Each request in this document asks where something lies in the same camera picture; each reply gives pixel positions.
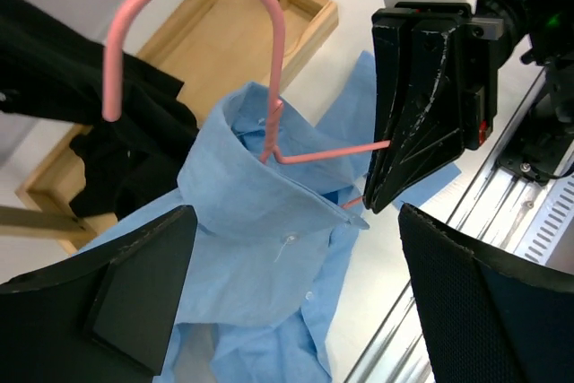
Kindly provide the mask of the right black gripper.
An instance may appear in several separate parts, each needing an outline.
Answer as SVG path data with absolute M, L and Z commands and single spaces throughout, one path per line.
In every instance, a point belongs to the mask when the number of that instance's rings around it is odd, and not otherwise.
M 479 148 L 497 113 L 505 20 L 467 4 L 399 3 L 371 17 L 376 63 L 374 140 L 363 203 L 381 211 L 398 195 Z

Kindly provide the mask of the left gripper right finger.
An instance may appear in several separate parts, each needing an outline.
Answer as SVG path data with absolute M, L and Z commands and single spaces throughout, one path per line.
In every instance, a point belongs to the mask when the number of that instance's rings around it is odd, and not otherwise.
M 573 277 L 469 237 L 419 208 L 399 230 L 438 382 L 571 382 Z

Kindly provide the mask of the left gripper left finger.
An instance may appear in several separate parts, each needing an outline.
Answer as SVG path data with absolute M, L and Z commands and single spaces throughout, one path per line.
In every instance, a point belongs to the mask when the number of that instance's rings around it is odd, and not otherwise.
M 150 382 L 161 373 L 196 234 L 183 205 L 1 286 L 3 382 Z

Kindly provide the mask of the light blue shirt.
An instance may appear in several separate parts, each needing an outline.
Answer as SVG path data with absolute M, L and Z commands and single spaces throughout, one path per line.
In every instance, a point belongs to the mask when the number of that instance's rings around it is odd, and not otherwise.
M 204 122 L 176 187 L 91 242 L 191 205 L 195 245 L 162 382 L 328 382 L 326 338 L 367 228 L 356 182 L 370 157 L 258 159 L 267 89 L 247 83 Z

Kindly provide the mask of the pink wire hanger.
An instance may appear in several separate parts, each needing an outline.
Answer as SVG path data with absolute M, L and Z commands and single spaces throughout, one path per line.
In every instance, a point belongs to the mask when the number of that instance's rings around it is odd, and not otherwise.
M 136 16 L 152 0 L 125 0 L 119 6 L 109 26 L 102 67 L 102 108 L 101 115 L 108 122 L 120 119 L 123 107 L 123 46 L 126 35 Z M 278 145 L 280 120 L 283 102 L 280 101 L 280 81 L 283 69 L 285 47 L 285 20 L 277 0 L 259 0 L 267 10 L 273 28 L 273 45 L 270 63 L 270 82 L 267 93 L 267 111 L 265 119 L 265 141 L 259 156 L 262 163 L 270 157 L 282 165 L 294 165 L 306 162 L 324 161 L 365 152 L 383 150 L 390 146 L 389 141 L 338 148 L 323 152 L 284 156 Z

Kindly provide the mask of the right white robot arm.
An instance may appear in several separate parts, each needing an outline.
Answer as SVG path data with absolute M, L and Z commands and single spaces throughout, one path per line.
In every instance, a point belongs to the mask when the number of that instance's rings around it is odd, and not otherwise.
M 559 122 L 573 121 L 573 0 L 384 0 L 371 18 L 377 78 L 362 201 L 382 211 L 494 128 L 498 72 L 522 39 L 522 63 L 548 72 Z

